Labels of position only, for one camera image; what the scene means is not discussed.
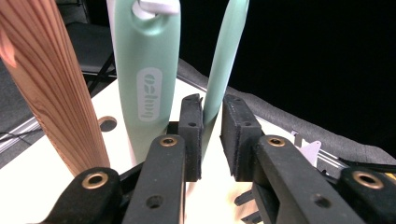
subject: wood grain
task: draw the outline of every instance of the wood grain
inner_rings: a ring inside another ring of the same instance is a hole
[[[1,0],[0,55],[71,173],[108,167],[91,97],[53,0]]]

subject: gray cloth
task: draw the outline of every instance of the gray cloth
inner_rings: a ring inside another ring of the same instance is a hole
[[[182,60],[179,61],[177,75],[180,79],[187,80],[191,84],[206,89],[208,78]],[[252,94],[236,91],[232,88],[228,88],[227,93],[243,98],[256,116],[290,133],[293,130],[297,131],[307,142],[319,140],[322,143],[321,148],[336,157],[351,161],[396,164],[396,160],[379,147],[366,146],[331,133],[315,124],[276,108]]]

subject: screw hole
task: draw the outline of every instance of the screw hole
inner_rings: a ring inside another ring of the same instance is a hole
[[[360,177],[360,179],[362,181],[365,181],[365,182],[370,183],[370,184],[374,184],[375,183],[375,180],[373,180],[370,176],[363,175],[363,176]]]
[[[95,175],[95,176],[91,177],[91,178],[88,180],[88,183],[90,183],[90,184],[97,184],[97,183],[101,182],[102,180],[103,180],[103,178],[102,178],[101,176]]]
[[[330,208],[332,206],[330,201],[320,194],[315,194],[313,200],[314,203],[321,208]]]
[[[87,175],[82,181],[82,187],[84,189],[99,189],[108,180],[108,175],[104,172],[97,172]]]
[[[117,120],[110,116],[102,117],[98,120],[100,130],[103,133],[108,133],[117,127]]]
[[[272,145],[272,146],[274,146],[274,147],[283,147],[283,146],[285,146],[285,140],[283,140],[283,139],[280,139],[280,138],[270,138],[270,139],[268,139],[267,140],[268,141],[268,143],[270,144],[270,145]]]
[[[161,207],[162,204],[163,204],[163,197],[159,195],[151,196],[146,200],[146,206],[150,209],[159,208]]]
[[[361,185],[369,188],[369,189],[382,189],[384,188],[384,184],[382,181],[376,177],[375,175],[362,172],[362,171],[355,171],[353,173],[353,178],[360,183]]]
[[[177,143],[177,140],[174,137],[165,137],[161,140],[161,146],[163,146],[163,147],[172,147],[176,143]]]

